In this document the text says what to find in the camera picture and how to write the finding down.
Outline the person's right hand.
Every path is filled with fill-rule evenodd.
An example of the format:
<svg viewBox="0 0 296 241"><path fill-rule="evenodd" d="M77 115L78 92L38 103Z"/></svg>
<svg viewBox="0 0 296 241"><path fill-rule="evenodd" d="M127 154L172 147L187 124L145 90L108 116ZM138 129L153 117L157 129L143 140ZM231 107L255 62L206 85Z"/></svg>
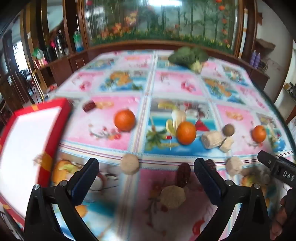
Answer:
<svg viewBox="0 0 296 241"><path fill-rule="evenodd" d="M270 240L295 240L295 188L288 190L270 226Z"/></svg>

